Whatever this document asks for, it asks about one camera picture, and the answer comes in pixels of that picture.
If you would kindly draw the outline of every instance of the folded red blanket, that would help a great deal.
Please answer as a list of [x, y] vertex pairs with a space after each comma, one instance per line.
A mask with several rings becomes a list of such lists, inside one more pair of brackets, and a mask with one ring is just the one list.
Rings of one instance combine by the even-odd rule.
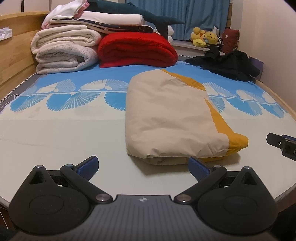
[[98, 47], [100, 68], [145, 64], [168, 67], [178, 55], [170, 43], [157, 33], [122, 32], [108, 34]]

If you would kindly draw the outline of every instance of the dark green stuffed animal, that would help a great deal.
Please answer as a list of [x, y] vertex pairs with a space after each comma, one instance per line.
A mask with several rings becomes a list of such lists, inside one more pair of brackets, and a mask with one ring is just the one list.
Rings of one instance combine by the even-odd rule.
[[149, 11], [140, 9], [132, 3], [117, 3], [105, 0], [89, 0], [89, 7], [85, 11], [105, 12], [112, 14], [140, 14], [144, 20], [153, 23], [158, 32], [168, 39], [168, 26], [171, 24], [185, 24], [177, 18], [156, 16]]

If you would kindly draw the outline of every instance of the fan-shaped print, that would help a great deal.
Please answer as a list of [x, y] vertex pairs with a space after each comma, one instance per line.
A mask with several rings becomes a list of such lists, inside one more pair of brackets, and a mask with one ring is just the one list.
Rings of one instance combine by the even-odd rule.
[[284, 111], [283, 109], [277, 104], [260, 104], [265, 110], [267, 110], [269, 113], [283, 118], [284, 117]]
[[213, 102], [219, 113], [225, 110], [225, 102], [222, 98], [209, 96], [209, 99]]
[[124, 92], [106, 92], [105, 102], [117, 110], [126, 110], [126, 93]]
[[253, 116], [262, 115], [262, 110], [258, 105], [258, 103], [256, 102], [243, 101], [243, 100], [240, 100], [239, 98], [231, 98], [226, 100], [236, 109], [242, 112], [245, 112], [249, 115], [253, 115]]
[[37, 93], [50, 93], [50, 92], [73, 92], [75, 90], [75, 84], [70, 80], [62, 80], [60, 82], [41, 87]]
[[47, 97], [47, 94], [44, 95], [31, 95], [31, 96], [19, 96], [10, 104], [10, 109], [13, 112], [21, 111], [26, 108], [29, 108], [37, 103], [39, 103], [41, 100]]
[[81, 91], [74, 95], [54, 94], [47, 100], [46, 106], [53, 111], [73, 109], [93, 101], [100, 93], [99, 91]]
[[35, 94], [36, 90], [38, 89], [37, 86], [32, 86], [30, 88], [28, 88], [27, 90], [25, 90], [23, 93], [21, 93], [21, 95], [32, 95]]
[[235, 96], [234, 94], [232, 94], [228, 90], [224, 89], [223, 87], [221, 87], [213, 82], [204, 83], [203, 86], [205, 87], [205, 90], [208, 95], [215, 95], [215, 96], [221, 95], [223, 97]]
[[264, 91], [262, 93], [262, 97], [265, 99], [265, 101], [269, 104], [273, 104], [275, 103], [276, 101], [274, 100], [274, 98], [272, 98], [266, 91]]
[[79, 90], [107, 90], [107, 91], [127, 91], [128, 83], [121, 80], [96, 80], [87, 83]]
[[237, 90], [236, 93], [242, 100], [255, 100], [260, 103], [266, 103], [266, 101], [262, 97], [255, 95], [251, 92], [245, 90]]

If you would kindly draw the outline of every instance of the mattress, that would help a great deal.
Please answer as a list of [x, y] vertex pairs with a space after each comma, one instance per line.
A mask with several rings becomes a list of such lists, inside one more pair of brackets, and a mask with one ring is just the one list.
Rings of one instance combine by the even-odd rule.
[[[116, 194], [172, 197], [197, 181], [186, 165], [154, 166], [126, 154], [125, 98], [130, 79], [152, 66], [33, 75], [0, 103], [0, 196], [11, 201], [35, 165], [48, 170], [91, 155], [99, 171], [90, 180]], [[239, 171], [251, 166], [274, 198], [296, 183], [296, 162], [266, 143], [268, 133], [296, 136], [296, 122], [264, 90], [178, 61], [165, 68], [202, 83], [222, 117], [249, 146], [210, 165]]]

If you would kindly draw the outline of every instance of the blue curtain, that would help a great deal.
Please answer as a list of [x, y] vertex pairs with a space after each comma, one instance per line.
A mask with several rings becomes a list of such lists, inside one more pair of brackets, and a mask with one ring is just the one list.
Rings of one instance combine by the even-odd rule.
[[185, 24], [172, 25], [173, 39], [189, 40], [194, 27], [210, 31], [213, 26], [225, 29], [229, 0], [126, 0], [155, 15], [183, 20]]

